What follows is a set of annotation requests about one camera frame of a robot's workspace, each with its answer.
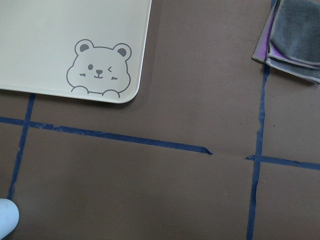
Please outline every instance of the bear paw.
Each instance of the bear paw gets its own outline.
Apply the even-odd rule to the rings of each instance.
[[[102,96],[107,96],[108,98],[120,98],[120,94],[115,90],[109,90],[102,93]]]
[[[72,93],[77,93],[77,94],[89,94],[89,91],[87,88],[84,86],[76,86],[72,88],[71,90]]]

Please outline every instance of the blue tape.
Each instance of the blue tape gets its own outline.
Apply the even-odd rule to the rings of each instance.
[[[2,117],[0,116],[0,123],[2,124],[12,124],[12,125],[19,125],[22,126],[24,124],[23,120],[15,119],[15,118],[9,118],[9,117]]]
[[[54,126],[52,124],[40,123],[40,122],[34,122],[34,121],[31,121],[29,125],[31,128],[36,128],[36,129],[44,129],[44,130],[51,130],[56,132],[69,133],[69,134],[78,134],[78,135],[91,136],[91,137],[97,137],[97,138],[103,138],[103,139],[111,139],[111,140],[117,140],[117,141],[123,141],[123,142],[152,145],[152,146],[158,146],[158,147],[164,147],[164,148],[204,153],[209,155],[214,154],[212,151],[210,151],[209,149],[203,146],[189,145],[189,144],[176,143],[176,142],[170,142],[170,141],[154,140],[154,139],[142,138],[142,137],[136,137],[136,136],[127,136],[127,135],[102,132],[102,131],[86,130],[81,128],[68,127],[68,126]]]
[[[253,167],[249,218],[248,218],[248,226],[247,226],[247,232],[246,232],[247,240],[252,240],[254,238],[256,207],[257,207],[257,188],[258,188],[258,182],[260,177],[260,166],[262,161],[262,149],[263,149],[265,117],[266,117],[265,94],[266,94],[266,84],[267,84],[269,73],[270,73],[270,67],[265,64],[264,70],[263,70],[263,81],[262,81],[260,109],[259,109],[260,129],[257,132],[257,136],[256,136],[255,161],[254,161],[254,167]]]
[[[16,154],[14,169],[13,169],[12,178],[11,178],[11,184],[10,184],[10,188],[9,188],[8,196],[7,196],[7,198],[9,200],[12,200],[14,193],[15,193],[15,184],[18,179],[18,173],[19,173],[19,169],[20,169],[20,165],[21,165],[21,160],[22,160],[22,156],[24,154],[24,149],[25,149],[25,144],[26,144],[26,139],[27,139],[27,134],[28,134],[28,129],[29,129],[29,123],[30,123],[34,103],[35,103],[35,94],[30,94],[28,105],[26,108],[24,121],[23,121],[23,128],[22,128],[22,133],[21,133],[20,143],[19,143],[19,151]],[[11,124],[19,123],[19,125],[20,125],[20,123],[21,123],[20,122],[21,120],[12,119],[12,118],[7,118],[7,119],[11,121],[11,122],[8,122]]]
[[[255,155],[248,156],[246,159],[254,161],[256,158]],[[285,166],[294,166],[302,169],[312,169],[320,171],[320,164],[311,163],[311,162],[300,162],[300,161],[292,161],[284,158],[277,158],[277,157],[270,157],[270,156],[262,156],[263,163],[269,164],[278,164],[278,165],[285,165]]]
[[[274,6],[274,4],[277,2],[277,0],[271,0],[271,8]]]

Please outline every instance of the bear ear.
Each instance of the bear ear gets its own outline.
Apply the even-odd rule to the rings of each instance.
[[[131,48],[125,43],[119,43],[115,45],[113,50],[124,57],[125,60],[128,60],[131,57]]]
[[[75,44],[74,51],[77,55],[84,52],[85,50],[92,49],[94,44],[89,39],[82,39]]]

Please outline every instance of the gray towel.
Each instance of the gray towel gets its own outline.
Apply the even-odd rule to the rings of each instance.
[[[278,0],[252,59],[320,83],[320,4]]]

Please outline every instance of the winking bear face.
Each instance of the winking bear face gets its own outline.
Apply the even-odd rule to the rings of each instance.
[[[66,73],[71,92],[82,88],[87,94],[102,94],[112,91],[118,94],[125,91],[131,82],[127,60],[131,57],[131,48],[119,43],[114,48],[94,46],[83,39],[74,47],[76,57]]]

